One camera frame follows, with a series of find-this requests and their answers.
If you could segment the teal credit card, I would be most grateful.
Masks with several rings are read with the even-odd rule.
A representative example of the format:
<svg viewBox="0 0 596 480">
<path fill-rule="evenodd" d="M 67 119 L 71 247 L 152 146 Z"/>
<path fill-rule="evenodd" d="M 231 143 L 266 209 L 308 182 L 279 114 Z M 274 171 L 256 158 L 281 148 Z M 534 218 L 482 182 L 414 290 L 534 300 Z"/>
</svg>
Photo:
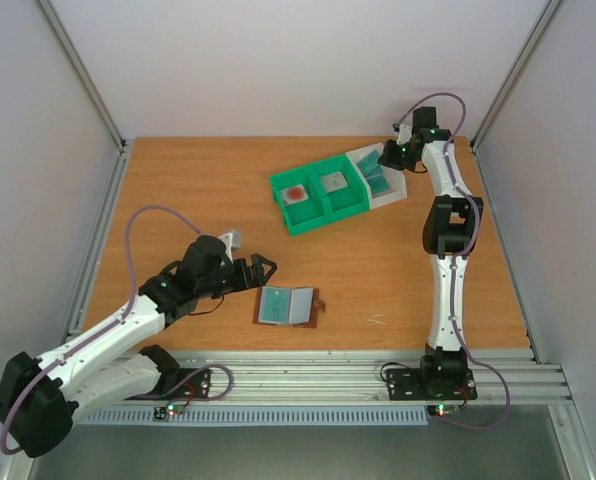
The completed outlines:
<svg viewBox="0 0 596 480">
<path fill-rule="evenodd" d="M 287 324 L 290 300 L 289 289 L 264 287 L 260 296 L 258 322 L 273 325 Z"/>
<path fill-rule="evenodd" d="M 364 177 L 370 178 L 382 174 L 379 158 L 380 154 L 376 150 L 372 150 L 357 163 L 357 167 Z"/>
</svg>

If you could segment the brown leather card holder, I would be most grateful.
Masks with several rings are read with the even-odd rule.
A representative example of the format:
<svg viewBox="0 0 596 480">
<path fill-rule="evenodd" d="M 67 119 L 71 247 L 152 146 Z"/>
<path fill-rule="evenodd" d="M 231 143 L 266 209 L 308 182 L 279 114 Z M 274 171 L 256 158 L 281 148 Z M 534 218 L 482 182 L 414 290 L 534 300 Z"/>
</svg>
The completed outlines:
<svg viewBox="0 0 596 480">
<path fill-rule="evenodd" d="M 257 292 L 252 323 L 315 329 L 325 312 L 326 303 L 317 288 L 264 286 Z"/>
</svg>

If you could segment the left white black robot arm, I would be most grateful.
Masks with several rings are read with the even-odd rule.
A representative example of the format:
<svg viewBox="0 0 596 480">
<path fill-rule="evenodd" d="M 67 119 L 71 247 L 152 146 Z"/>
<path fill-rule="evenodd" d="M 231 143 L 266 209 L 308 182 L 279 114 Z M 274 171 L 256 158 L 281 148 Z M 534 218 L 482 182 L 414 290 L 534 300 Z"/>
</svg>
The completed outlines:
<svg viewBox="0 0 596 480">
<path fill-rule="evenodd" d="M 174 359 L 147 348 L 114 367 L 129 348 L 196 314 L 205 298 L 222 300 L 257 289 L 277 270 L 260 254 L 236 258 L 239 237 L 200 235 L 180 260 L 166 265 L 105 320 L 40 354 L 22 351 L 5 364 L 0 380 L 0 450 L 42 456 L 89 414 L 131 397 L 167 398 L 179 386 Z"/>
</svg>

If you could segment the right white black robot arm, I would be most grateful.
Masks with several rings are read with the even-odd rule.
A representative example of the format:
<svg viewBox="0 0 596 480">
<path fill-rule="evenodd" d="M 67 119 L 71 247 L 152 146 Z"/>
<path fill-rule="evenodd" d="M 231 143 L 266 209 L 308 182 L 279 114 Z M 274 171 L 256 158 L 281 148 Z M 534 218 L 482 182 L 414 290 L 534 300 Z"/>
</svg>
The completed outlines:
<svg viewBox="0 0 596 480">
<path fill-rule="evenodd" d="M 386 142 L 379 163 L 399 171 L 422 165 L 432 182 L 434 200 L 422 232 L 433 273 L 432 324 L 420 365 L 388 363 L 381 376 L 391 400 L 469 401 L 477 393 L 463 332 L 464 281 L 484 202 L 464 182 L 452 132 L 438 125 L 435 108 L 414 108 L 408 131 L 407 140 Z"/>
</svg>

